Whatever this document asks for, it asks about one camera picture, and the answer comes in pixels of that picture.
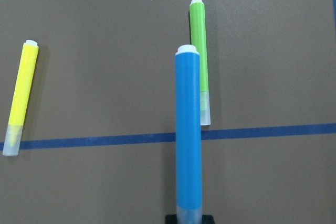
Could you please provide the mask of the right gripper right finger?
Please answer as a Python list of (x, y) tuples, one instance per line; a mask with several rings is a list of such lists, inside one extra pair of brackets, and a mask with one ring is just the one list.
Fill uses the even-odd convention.
[(214, 217), (212, 215), (202, 215), (202, 224), (215, 224)]

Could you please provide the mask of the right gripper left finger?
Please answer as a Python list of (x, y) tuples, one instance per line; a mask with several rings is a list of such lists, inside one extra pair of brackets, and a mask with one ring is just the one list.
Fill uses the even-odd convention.
[(177, 215), (166, 215), (164, 219), (165, 224), (177, 224)]

